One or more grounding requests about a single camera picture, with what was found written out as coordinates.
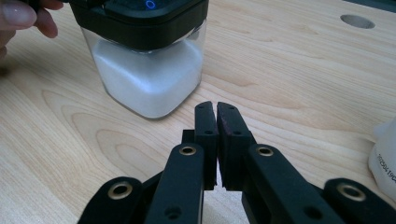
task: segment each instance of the clear container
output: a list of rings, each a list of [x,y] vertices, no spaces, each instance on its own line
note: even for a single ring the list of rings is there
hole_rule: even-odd
[[[137,114],[172,112],[201,82],[205,21],[163,49],[136,51],[81,28],[107,93]]]

